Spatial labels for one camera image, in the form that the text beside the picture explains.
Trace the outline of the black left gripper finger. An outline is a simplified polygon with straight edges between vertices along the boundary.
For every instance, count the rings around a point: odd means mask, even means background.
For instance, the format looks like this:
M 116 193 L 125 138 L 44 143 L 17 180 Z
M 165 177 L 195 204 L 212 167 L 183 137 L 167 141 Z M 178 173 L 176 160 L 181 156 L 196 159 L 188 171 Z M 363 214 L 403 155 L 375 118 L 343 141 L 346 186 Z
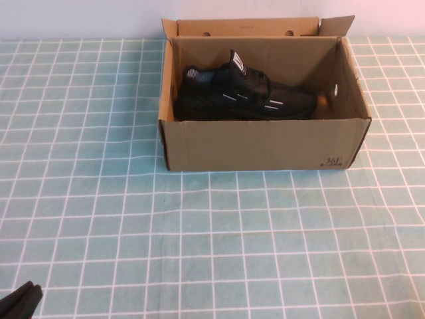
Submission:
M 32 318 L 39 302 L 43 298 L 43 291 L 40 285 L 34 285 L 17 305 L 6 314 L 6 318 Z
M 6 297 L 1 299 L 1 318 L 5 318 L 6 314 L 17 305 L 18 301 L 24 297 L 24 295 L 34 286 L 31 281 L 26 282 L 20 286 L 14 292 L 8 294 Z

